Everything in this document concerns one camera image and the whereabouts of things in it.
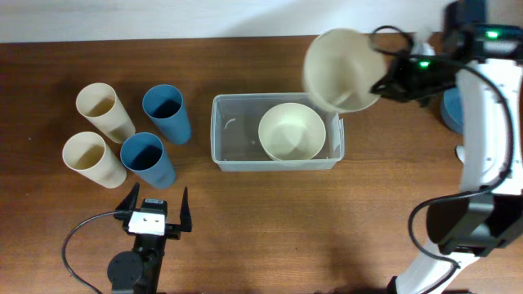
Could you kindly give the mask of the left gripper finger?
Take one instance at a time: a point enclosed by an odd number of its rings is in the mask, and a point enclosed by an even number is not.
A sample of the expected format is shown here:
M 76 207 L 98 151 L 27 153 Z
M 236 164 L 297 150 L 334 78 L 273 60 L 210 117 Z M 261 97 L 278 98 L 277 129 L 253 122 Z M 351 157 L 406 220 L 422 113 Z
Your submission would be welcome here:
M 116 211 L 133 211 L 136 208 L 136 202 L 138 199 L 140 190 L 140 184 L 135 183 L 129 194 L 120 202 L 115 208 Z
M 191 232 L 192 231 L 192 218 L 190 214 L 189 206 L 189 193 L 188 188 L 185 187 L 184 193 L 181 201 L 180 209 L 180 231 L 181 232 Z

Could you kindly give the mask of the cream bowl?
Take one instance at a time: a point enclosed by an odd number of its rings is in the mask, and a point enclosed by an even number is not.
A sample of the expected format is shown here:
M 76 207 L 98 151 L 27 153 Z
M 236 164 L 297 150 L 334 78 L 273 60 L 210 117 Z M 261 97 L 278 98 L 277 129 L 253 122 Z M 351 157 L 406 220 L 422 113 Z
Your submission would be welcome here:
M 323 111 L 354 113 L 380 99 L 371 87 L 386 72 L 383 55 L 371 49 L 367 36 L 352 29 L 331 29 L 308 47 L 302 85 L 311 102 Z
M 267 110 L 258 125 L 261 147 L 275 161 L 312 159 L 326 137 L 322 118 L 312 108 L 293 102 Z

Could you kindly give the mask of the cream bowl front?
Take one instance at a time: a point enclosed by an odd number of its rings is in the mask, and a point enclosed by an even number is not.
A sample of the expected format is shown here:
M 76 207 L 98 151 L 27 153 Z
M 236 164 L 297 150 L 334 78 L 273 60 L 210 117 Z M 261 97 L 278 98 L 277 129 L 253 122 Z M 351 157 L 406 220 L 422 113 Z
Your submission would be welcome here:
M 322 118 L 312 108 L 293 102 L 267 110 L 258 125 L 261 147 L 275 161 L 312 159 L 326 137 Z

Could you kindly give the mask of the blue bowl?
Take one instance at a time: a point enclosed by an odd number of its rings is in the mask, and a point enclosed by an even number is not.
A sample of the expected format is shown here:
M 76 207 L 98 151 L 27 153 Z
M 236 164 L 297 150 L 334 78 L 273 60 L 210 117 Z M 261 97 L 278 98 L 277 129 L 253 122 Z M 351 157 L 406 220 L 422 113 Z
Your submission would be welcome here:
M 463 134 L 463 108 L 458 89 L 451 88 L 444 92 L 440 102 L 440 115 L 445 125 L 460 135 Z

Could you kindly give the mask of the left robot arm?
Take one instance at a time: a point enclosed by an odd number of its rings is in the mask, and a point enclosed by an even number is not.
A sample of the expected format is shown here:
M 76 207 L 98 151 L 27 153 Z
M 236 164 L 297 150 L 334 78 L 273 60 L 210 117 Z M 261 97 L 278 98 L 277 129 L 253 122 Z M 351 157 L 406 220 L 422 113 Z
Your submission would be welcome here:
M 109 262 L 107 277 L 112 293 L 156 293 L 169 239 L 178 240 L 183 232 L 192 231 L 188 190 L 185 189 L 180 208 L 180 222 L 166 222 L 168 203 L 154 198 L 145 199 L 136 207 L 140 185 L 116 207 L 115 219 L 123 222 L 123 230 L 135 238 L 130 251 L 120 252 Z

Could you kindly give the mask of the clear plastic container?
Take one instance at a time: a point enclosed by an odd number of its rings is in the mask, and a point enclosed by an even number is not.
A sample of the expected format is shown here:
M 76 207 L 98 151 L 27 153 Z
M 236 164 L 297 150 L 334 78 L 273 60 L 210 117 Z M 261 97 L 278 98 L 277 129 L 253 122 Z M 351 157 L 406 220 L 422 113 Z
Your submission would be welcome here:
M 325 124 L 324 146 L 312 159 L 275 161 L 258 139 L 265 112 L 289 102 L 312 108 Z M 314 106 L 303 92 L 218 95 L 212 104 L 210 136 L 212 160 L 224 172 L 328 170 L 345 156 L 343 119 Z

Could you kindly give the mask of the cream bowl back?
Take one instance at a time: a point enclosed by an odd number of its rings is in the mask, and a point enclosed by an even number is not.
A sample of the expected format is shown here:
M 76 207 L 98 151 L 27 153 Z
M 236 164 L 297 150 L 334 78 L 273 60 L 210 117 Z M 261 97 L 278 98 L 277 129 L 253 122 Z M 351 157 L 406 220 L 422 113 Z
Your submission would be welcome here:
M 352 29 L 331 29 L 308 47 L 302 85 L 311 102 L 323 111 L 354 113 L 380 99 L 371 87 L 386 72 L 383 55 L 371 49 L 367 36 Z

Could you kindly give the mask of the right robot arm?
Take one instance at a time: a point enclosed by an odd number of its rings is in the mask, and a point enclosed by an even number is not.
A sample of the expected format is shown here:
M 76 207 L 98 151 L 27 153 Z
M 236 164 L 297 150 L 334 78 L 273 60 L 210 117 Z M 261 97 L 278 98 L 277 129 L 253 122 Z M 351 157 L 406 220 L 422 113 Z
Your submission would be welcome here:
M 468 265 L 522 233 L 519 100 L 522 30 L 490 24 L 483 1 L 451 2 L 444 12 L 442 53 L 393 53 L 371 92 L 397 102 L 458 89 L 464 164 L 457 194 L 421 203 L 428 240 L 390 293 L 442 293 Z

